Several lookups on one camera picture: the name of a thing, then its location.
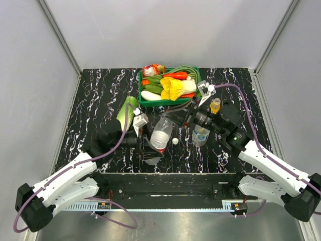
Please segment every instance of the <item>basket of vegetables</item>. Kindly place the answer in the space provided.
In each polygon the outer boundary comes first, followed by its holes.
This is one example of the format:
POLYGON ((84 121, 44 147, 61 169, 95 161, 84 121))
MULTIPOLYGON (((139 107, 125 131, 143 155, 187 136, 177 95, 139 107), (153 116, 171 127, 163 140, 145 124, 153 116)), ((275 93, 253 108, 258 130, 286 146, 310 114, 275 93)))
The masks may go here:
POLYGON ((139 103, 144 107, 186 103, 197 94, 201 81, 199 69, 186 65, 168 69, 151 65, 138 76, 139 103))

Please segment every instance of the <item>marble table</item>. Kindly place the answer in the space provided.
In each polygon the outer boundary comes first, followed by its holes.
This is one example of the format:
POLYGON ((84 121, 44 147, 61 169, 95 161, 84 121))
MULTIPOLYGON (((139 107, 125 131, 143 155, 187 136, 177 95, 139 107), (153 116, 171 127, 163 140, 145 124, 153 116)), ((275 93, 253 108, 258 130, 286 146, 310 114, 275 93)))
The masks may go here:
MULTIPOLYGON (((140 69, 85 69, 78 87, 67 130, 55 166, 57 171, 74 159, 83 145, 89 143, 100 128, 111 127, 128 95, 138 97, 138 73, 140 69)), ((234 83, 245 95, 250 108, 252 122, 260 143, 271 150, 268 134, 246 68, 200 68, 202 80, 209 83, 234 83)), ((215 97, 231 101, 243 114, 242 127, 250 130, 244 112, 242 98, 232 88, 218 89, 215 97)), ((148 116, 148 126, 152 128, 167 106, 141 107, 148 116)), ((215 140, 196 148, 192 144, 192 131, 174 127, 172 138, 179 143, 173 145, 171 139, 165 150, 165 157, 156 166, 140 162, 134 149, 119 148, 113 158, 101 168, 102 173, 234 173, 259 170, 252 165, 231 157, 215 140)))

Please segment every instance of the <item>white wall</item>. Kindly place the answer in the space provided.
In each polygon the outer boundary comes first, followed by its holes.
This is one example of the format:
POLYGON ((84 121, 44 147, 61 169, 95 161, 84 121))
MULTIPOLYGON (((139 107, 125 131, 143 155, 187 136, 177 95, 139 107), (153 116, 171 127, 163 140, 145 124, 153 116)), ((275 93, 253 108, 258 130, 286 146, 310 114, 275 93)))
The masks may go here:
POLYGON ((47 0, 81 68, 254 68, 290 2, 47 0))
POLYGON ((36 1, 0 1, 0 23, 0 239, 10 241, 22 236, 17 188, 48 176, 77 75, 36 1))
POLYGON ((300 3, 259 73, 288 163, 310 174, 321 174, 320 9, 319 0, 300 3))

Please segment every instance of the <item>plastic crate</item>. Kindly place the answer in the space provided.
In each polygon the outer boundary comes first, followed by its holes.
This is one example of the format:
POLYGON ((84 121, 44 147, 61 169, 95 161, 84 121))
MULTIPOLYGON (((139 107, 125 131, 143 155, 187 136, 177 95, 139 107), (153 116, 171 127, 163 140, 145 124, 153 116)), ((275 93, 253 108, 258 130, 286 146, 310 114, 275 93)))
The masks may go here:
MULTIPOLYGON (((194 69, 196 69, 198 71, 198 73, 200 73, 200 70, 198 69, 198 67, 193 67, 194 69)), ((171 71, 173 68, 168 68, 166 69, 166 71, 171 71)), ((175 104, 184 104, 187 101, 189 101, 191 98, 178 98, 176 101, 172 101, 172 100, 154 100, 154 101, 148 101, 145 100, 143 97, 141 97, 141 89, 140 89, 140 85, 141 85, 141 79, 142 79, 142 72, 140 71, 138 73, 138 89, 139 89, 139 103, 143 106, 143 107, 151 107, 151 106, 162 106, 162 105, 175 105, 175 104)))

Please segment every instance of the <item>white bottle cap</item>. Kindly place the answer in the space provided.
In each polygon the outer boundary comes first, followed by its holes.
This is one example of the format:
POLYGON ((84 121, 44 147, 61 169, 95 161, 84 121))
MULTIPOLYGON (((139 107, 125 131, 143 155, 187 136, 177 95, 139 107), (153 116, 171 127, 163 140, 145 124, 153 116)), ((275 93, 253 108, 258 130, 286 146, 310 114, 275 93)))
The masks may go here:
POLYGON ((172 143, 173 143, 174 145, 177 145, 177 144, 179 143, 179 139, 173 138, 172 143))

